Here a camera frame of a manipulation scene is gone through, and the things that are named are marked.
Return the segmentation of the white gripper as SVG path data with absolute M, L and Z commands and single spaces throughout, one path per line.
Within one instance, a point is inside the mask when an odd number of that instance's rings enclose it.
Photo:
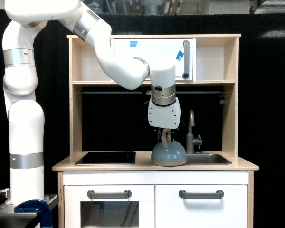
M 169 106 L 157 106 L 149 100 L 148 105 L 148 122 L 150 126 L 157 127 L 157 139 L 161 139 L 161 128 L 167 128 L 166 139 L 173 141 L 171 137 L 171 129 L 179 127 L 181 117 L 181 109 L 178 98 Z

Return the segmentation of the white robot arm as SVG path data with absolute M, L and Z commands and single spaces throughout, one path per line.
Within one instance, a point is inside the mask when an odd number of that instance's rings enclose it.
M 35 96 L 38 77 L 33 43 L 50 20 L 59 21 L 91 46 L 105 74 L 123 88 L 137 89 L 149 77 L 150 125 L 166 129 L 179 126 L 181 110 L 173 59 L 144 52 L 129 60 L 117 57 L 110 45 L 110 25 L 79 0 L 7 0 L 5 11 L 11 20 L 3 34 L 2 49 L 12 205 L 44 198 L 45 117 Z

